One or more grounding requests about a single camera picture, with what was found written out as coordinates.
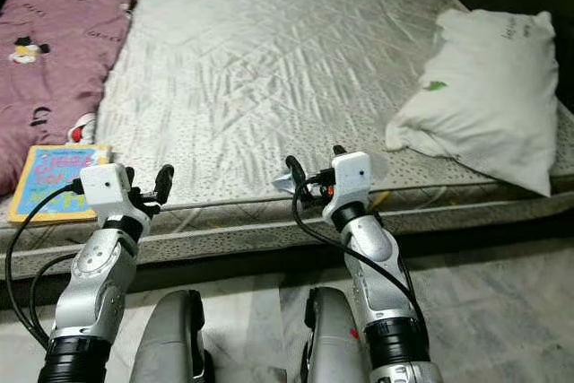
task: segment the pink blanket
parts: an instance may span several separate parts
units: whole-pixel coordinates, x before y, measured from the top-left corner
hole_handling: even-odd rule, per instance
[[[7,0],[0,15],[0,195],[34,144],[90,144],[135,0]]]

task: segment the mattress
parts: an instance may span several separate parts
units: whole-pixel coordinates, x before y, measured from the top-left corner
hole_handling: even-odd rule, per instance
[[[327,167],[334,144],[373,155],[372,200],[397,233],[573,207],[574,119],[563,106],[552,198],[452,160],[385,152],[386,123],[416,90],[437,15],[453,7],[456,0],[140,0],[97,129],[143,189],[163,163],[175,167],[140,260],[310,242],[272,181],[288,154],[308,171]],[[318,213],[307,216],[327,229]],[[91,229],[31,229],[22,250],[34,251],[17,256],[19,274],[77,249]],[[0,242],[9,231],[0,229]]]

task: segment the black cable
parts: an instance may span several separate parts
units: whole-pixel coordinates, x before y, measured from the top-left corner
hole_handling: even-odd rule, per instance
[[[44,347],[44,349],[48,348],[48,340],[44,340],[44,338],[38,332],[36,327],[26,317],[26,315],[22,311],[22,308],[20,307],[20,305],[18,305],[18,303],[16,302],[16,299],[14,297],[14,291],[13,291],[13,286],[12,286],[12,283],[13,283],[13,281],[12,281],[12,253],[14,252],[14,247],[16,245],[16,242],[18,241],[18,238],[20,238],[20,235],[22,234],[24,229],[26,229],[26,226],[28,226],[28,223],[30,223],[30,221],[36,215],[36,213],[45,204],[47,204],[49,201],[54,199],[56,196],[58,196],[64,192],[69,192],[69,191],[73,191],[73,190],[74,190],[74,188],[71,184],[68,184],[64,187],[61,187],[58,190],[50,193],[44,199],[42,199],[42,201],[38,205],[36,205],[32,211],[30,211],[30,214],[28,214],[26,219],[24,219],[22,224],[18,227],[18,230],[12,236],[12,240],[10,241],[10,244],[8,245],[8,249],[6,250],[6,257],[4,260],[4,278],[6,280],[6,290],[8,291],[8,299],[10,300],[10,304],[12,305],[12,309],[14,310],[16,317],[22,322],[22,324],[24,325],[26,330],[28,332],[30,332],[30,334],[36,339],[36,341],[38,341],[42,345],[42,347]]]
[[[34,279],[32,280],[32,284],[30,286],[30,294],[28,297],[28,309],[30,311],[30,320],[31,323],[36,327],[39,335],[46,340],[46,344],[48,345],[48,334],[42,327],[38,319],[38,313],[36,312],[36,287],[38,285],[38,281],[42,275],[53,265],[59,264],[60,262],[64,262],[65,260],[72,259],[75,257],[75,254],[72,255],[63,255],[60,257],[56,257],[55,259],[50,260],[44,266],[42,266],[36,275],[34,275]]]
[[[331,246],[331,247],[335,247],[338,248],[340,250],[342,250],[344,253],[348,254],[349,256],[354,257],[355,259],[361,261],[363,264],[365,264],[366,266],[374,269],[375,271],[377,271],[379,274],[381,274],[383,277],[387,278],[399,291],[401,291],[401,293],[409,300],[409,302],[411,302],[411,304],[413,305],[414,311],[418,317],[419,320],[419,326],[421,328],[421,332],[422,332],[422,336],[423,339],[425,341],[426,344],[426,348],[427,351],[429,350],[429,331],[427,329],[427,325],[426,322],[424,320],[424,315],[422,314],[422,310],[421,307],[419,306],[419,303],[417,302],[416,298],[414,297],[414,294],[412,292],[410,292],[406,287],[404,287],[404,285],[399,282],[391,273],[389,273],[386,269],[380,267],[379,265],[377,265],[375,262],[373,262],[372,260],[370,260],[368,257],[365,257],[364,255],[362,255],[361,253],[356,252],[355,250],[353,250],[350,247],[345,246],[344,244],[342,244],[341,242],[334,240],[334,239],[330,239],[328,237],[326,237],[325,235],[320,234],[317,231],[312,230],[309,226],[307,226],[303,220],[300,218],[299,216],[299,209],[298,209],[298,202],[299,202],[299,198],[300,198],[300,194],[301,194],[301,190],[307,186],[307,184],[312,184],[315,182],[314,178],[307,178],[305,180],[304,183],[299,184],[296,189],[295,189],[295,194],[293,195],[293,199],[291,201],[291,211],[293,213],[293,218],[295,219],[295,222],[298,224],[298,226],[308,235],[310,235],[311,237],[318,239],[319,241]]]
[[[401,266],[401,268],[403,269],[404,278],[406,278],[406,284],[409,287],[409,291],[411,291],[414,298],[416,299],[416,293],[414,291],[413,279],[411,278],[411,273],[409,271],[409,268],[406,266],[406,263],[404,262],[403,257],[400,254],[398,255],[398,263]]]

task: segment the children's book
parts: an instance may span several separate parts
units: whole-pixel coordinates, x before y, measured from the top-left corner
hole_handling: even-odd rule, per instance
[[[78,178],[82,168],[108,163],[110,154],[107,145],[33,145],[10,203],[8,221],[23,222],[44,197]],[[65,192],[44,205],[32,221],[76,221],[95,216],[84,195]]]

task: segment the cartoon print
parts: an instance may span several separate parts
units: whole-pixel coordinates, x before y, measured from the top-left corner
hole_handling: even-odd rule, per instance
[[[81,116],[67,135],[68,144],[92,144],[96,135],[96,115],[90,112]]]
[[[47,107],[37,107],[32,111],[32,121],[30,126],[40,126],[45,125],[48,122],[48,118],[52,110]]]
[[[34,63],[38,55],[50,52],[50,46],[48,44],[36,45],[32,42],[29,36],[18,38],[14,42],[14,45],[16,46],[16,49],[10,56],[8,56],[8,59],[12,60],[14,63]]]

